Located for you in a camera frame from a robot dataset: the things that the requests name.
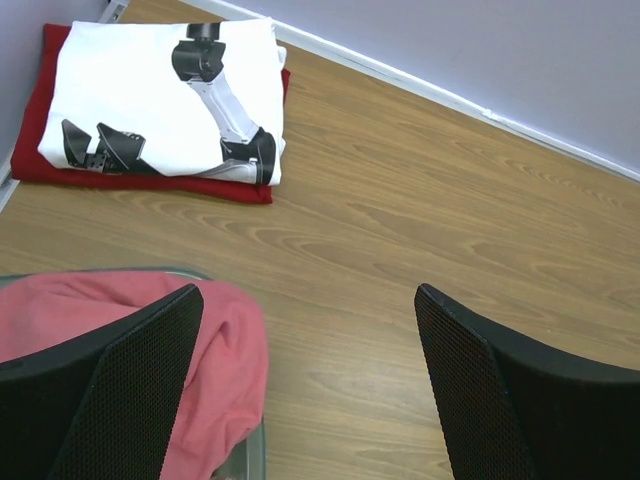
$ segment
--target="robot arm print on shirt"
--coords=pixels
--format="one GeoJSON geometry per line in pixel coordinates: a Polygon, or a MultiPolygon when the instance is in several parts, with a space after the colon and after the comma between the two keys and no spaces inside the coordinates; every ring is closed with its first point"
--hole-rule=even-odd
{"type": "Polygon", "coordinates": [[[176,74],[195,91],[220,129],[223,163],[199,174],[207,178],[269,185],[276,162],[273,135],[256,125],[233,94],[224,74],[219,23],[192,23],[174,48],[176,74]]]}

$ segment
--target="white wall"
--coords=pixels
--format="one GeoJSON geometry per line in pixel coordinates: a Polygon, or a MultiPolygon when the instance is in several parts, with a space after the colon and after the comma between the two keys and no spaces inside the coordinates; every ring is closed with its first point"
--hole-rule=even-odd
{"type": "Polygon", "coordinates": [[[97,20],[106,6],[107,0],[0,0],[0,163],[15,144],[36,82],[42,26],[97,20]]]}
{"type": "Polygon", "coordinates": [[[638,0],[232,3],[640,172],[638,0]]]}

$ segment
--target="pink cloth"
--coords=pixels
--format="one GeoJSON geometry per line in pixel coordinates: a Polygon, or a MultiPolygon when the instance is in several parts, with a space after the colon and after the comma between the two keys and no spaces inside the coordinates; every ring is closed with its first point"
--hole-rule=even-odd
{"type": "Polygon", "coordinates": [[[237,288],[162,272],[32,275],[0,289],[0,362],[99,328],[189,283],[200,289],[204,313],[161,479],[209,479],[258,426],[264,406],[264,321],[237,288]]]}

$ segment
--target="folded t-shirt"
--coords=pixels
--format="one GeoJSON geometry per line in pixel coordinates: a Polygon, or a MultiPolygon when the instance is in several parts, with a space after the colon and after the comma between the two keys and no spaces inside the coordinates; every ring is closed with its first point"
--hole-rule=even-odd
{"type": "Polygon", "coordinates": [[[271,19],[74,22],[38,151],[57,168],[277,185],[282,51],[271,19]]]}
{"type": "MultiPolygon", "coordinates": [[[[86,170],[57,169],[37,151],[53,98],[58,53],[70,27],[44,26],[44,53],[36,87],[25,109],[20,134],[11,157],[12,176],[17,180],[90,188],[184,190],[243,203],[271,203],[271,187],[226,182],[200,177],[103,175],[86,170]]],[[[282,71],[284,92],[290,72],[282,71]]]]}

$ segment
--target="wooden table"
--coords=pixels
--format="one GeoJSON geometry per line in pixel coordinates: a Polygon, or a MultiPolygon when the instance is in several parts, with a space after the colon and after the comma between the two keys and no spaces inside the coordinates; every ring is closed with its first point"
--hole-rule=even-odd
{"type": "MultiPolygon", "coordinates": [[[[132,0],[126,22],[208,21],[132,0]]],[[[291,48],[271,206],[22,184],[0,273],[179,265],[262,305],[269,478],[450,480],[413,312],[429,282],[640,369],[640,188],[291,48]]]]}

